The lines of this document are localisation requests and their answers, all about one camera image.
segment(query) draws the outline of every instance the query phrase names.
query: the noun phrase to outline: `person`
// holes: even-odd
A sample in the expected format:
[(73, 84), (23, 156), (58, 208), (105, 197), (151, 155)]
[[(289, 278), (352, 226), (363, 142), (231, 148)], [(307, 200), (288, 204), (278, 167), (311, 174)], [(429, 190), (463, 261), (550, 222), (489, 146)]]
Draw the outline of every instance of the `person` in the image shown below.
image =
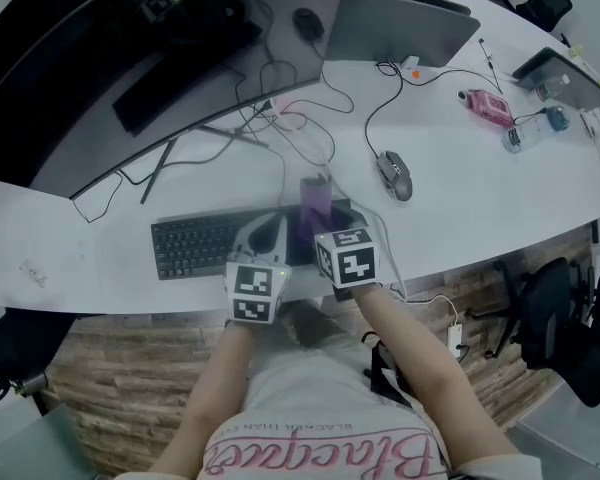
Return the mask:
[(118, 479), (542, 478), (425, 326), (384, 288), (352, 292), (421, 405), (370, 391), (371, 349), (291, 303), (272, 325), (226, 326), (173, 440), (149, 472)]

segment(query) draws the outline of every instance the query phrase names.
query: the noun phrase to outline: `desk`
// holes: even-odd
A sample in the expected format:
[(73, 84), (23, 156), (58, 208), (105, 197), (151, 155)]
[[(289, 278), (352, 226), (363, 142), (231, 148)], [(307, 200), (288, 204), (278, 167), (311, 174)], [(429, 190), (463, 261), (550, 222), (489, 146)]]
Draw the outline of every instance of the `desk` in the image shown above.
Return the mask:
[[(478, 38), (494, 56), (505, 97), (515, 115), (541, 105), (535, 95), (505, 82), (504, 73), (544, 46), (564, 46), (540, 29), (486, 0), (452, 0), (471, 8), (482, 23), (475, 37), (450, 62), (490, 75)], [(356, 103), (349, 115), (314, 106), (298, 110), (328, 128), (337, 153), (331, 164), (343, 189), (383, 215), (402, 277), (411, 279), (494, 257), (537, 243), (600, 217), (600, 159), (580, 119), (571, 112), (571, 127), (520, 155), (507, 153), (500, 129), (468, 113), (456, 101), (467, 88), (492, 90), (471, 74), (450, 74), (426, 87), (406, 86), (400, 98), (372, 121), (369, 136), (378, 150), (390, 149), (405, 160), (414, 182), (407, 203), (391, 199), (375, 172), (365, 145), (366, 117), (397, 89), (372, 63), (327, 62), (329, 82)], [(285, 98), (310, 98), (329, 105), (347, 102), (324, 84), (306, 87)], [(239, 115), (217, 127), (237, 126)], [(329, 142), (316, 141), (326, 149)], [(298, 181), (318, 169), (303, 161), (274, 131), (259, 134), (286, 159), (283, 204), (299, 201)], [(310, 139), (294, 137), (319, 160)], [(202, 159), (224, 139), (193, 132), (183, 136), (170, 160)], [(161, 149), (126, 168), (140, 179), (155, 166)], [(226, 306), (220, 277), (158, 281), (150, 225), (175, 216), (236, 207), (275, 204), (281, 163), (261, 148), (235, 143), (218, 160), (196, 167), (173, 167), (161, 173), (147, 204), (139, 204), (143, 187), (126, 181), (107, 215), (87, 225), (71, 201), (0, 183), (0, 305), (79, 313), (159, 313), (219, 309)], [(76, 204), (90, 218), (99, 215), (118, 182), (104, 180)], [(43, 287), (21, 270), (28, 266), (44, 276)], [(380, 281), (395, 280), (386, 256)], [(294, 271), (289, 299), (332, 293), (314, 268)]]

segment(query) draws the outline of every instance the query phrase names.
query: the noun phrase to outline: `keyboard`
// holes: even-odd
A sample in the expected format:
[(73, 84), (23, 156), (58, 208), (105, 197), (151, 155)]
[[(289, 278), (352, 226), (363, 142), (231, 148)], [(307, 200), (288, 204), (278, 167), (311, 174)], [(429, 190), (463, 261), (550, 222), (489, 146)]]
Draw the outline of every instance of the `keyboard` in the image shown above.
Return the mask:
[[(347, 229), (353, 220), (352, 214), (360, 216), (350, 209), (350, 205), (349, 200), (334, 201), (333, 231)], [(158, 279), (166, 281), (224, 274), (227, 256), (238, 231), (256, 217), (271, 212), (280, 212), (288, 219), (287, 264), (291, 267), (313, 264), (313, 243), (298, 238), (300, 206), (293, 205), (153, 224), (151, 235)]]

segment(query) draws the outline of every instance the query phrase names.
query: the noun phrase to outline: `t-shirt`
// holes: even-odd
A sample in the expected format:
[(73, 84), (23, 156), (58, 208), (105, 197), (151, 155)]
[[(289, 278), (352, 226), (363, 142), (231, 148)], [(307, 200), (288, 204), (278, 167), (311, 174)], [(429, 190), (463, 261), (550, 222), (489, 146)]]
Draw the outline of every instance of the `t-shirt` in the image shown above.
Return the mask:
[[(244, 411), (213, 434), (203, 480), (541, 480), (524, 455), (476, 460), (448, 473), (431, 428), (372, 393), (351, 365), (322, 351), (278, 358), (251, 379)], [(129, 473), (118, 480), (173, 480)]]

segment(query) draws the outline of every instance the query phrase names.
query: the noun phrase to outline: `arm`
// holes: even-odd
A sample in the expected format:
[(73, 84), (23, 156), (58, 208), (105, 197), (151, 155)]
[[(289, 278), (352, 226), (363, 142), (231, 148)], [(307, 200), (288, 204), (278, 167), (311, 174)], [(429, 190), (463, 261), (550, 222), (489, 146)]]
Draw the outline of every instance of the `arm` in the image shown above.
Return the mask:
[(489, 418), (455, 358), (424, 325), (378, 286), (354, 288), (353, 294), (438, 426), (454, 469), (474, 459), (519, 453)]
[(185, 478), (198, 475), (211, 435), (240, 411), (255, 333), (253, 327), (229, 323), (191, 391), (180, 428), (149, 471)]

